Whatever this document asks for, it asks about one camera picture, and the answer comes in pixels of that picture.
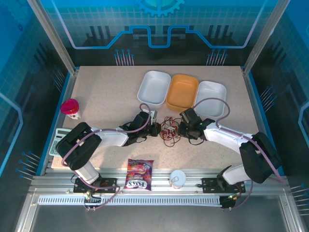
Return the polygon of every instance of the white bowl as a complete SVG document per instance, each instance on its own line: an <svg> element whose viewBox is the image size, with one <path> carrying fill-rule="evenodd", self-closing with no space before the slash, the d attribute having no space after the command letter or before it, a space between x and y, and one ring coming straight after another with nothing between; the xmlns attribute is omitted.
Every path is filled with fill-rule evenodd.
<svg viewBox="0 0 309 232"><path fill-rule="evenodd" d="M165 72L149 71L140 85L137 98L151 109L159 109L169 90L171 76Z"/></svg>
<svg viewBox="0 0 309 232"><path fill-rule="evenodd" d="M204 98L219 98L225 101L225 86L211 81L202 81L198 85L195 104ZM206 100L200 103L195 111L200 117L220 117L224 113L224 107L225 104L219 100Z"/></svg>

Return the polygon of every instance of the beige countertop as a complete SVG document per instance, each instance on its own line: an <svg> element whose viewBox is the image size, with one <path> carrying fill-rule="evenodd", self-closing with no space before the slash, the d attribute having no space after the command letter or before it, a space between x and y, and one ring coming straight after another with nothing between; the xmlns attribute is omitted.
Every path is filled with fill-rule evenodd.
<svg viewBox="0 0 309 232"><path fill-rule="evenodd" d="M85 121L91 127L103 129L130 122L140 112L137 92L150 70L165 72L171 77L180 73L194 76L199 82L223 84L231 114L220 123L245 133L258 132L239 66L82 66L72 93L72 98L79 102L82 119L66 117L63 127L74 128ZM157 122L161 123L166 116L179 117L179 112L169 110L164 103L158 110ZM182 138L169 148L160 137L148 137L143 143L127 147L98 148L90 161L95 168L126 168L128 158L154 160L154 168L158 169L223 169L241 163L236 152L214 142L193 146ZM54 157L52 168L64 168L61 158Z"/></svg>

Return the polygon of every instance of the candy bag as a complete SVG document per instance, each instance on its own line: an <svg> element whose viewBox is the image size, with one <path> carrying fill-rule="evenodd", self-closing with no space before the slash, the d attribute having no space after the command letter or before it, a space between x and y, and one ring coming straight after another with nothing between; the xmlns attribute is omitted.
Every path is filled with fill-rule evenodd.
<svg viewBox="0 0 309 232"><path fill-rule="evenodd" d="M153 162L153 160L129 159L125 189L146 189L151 191Z"/></svg>

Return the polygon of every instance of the white ventilated strip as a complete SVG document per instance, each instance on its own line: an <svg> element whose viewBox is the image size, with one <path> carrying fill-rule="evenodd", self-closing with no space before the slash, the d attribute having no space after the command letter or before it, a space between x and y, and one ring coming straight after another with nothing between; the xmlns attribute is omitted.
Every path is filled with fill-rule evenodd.
<svg viewBox="0 0 309 232"><path fill-rule="evenodd" d="M102 202L110 197L101 196ZM84 196L40 196L40 205L83 205ZM219 196L116 196L108 205L196 205L220 207Z"/></svg>

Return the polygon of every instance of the pink container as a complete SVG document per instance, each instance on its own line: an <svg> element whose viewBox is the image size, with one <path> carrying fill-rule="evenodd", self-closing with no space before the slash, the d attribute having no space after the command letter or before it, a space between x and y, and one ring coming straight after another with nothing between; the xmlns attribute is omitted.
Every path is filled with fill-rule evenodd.
<svg viewBox="0 0 309 232"><path fill-rule="evenodd" d="M79 112L79 104L78 102L71 98L64 103L62 103L60 107L60 111L65 115L69 116L72 119L80 119L81 115Z"/></svg>

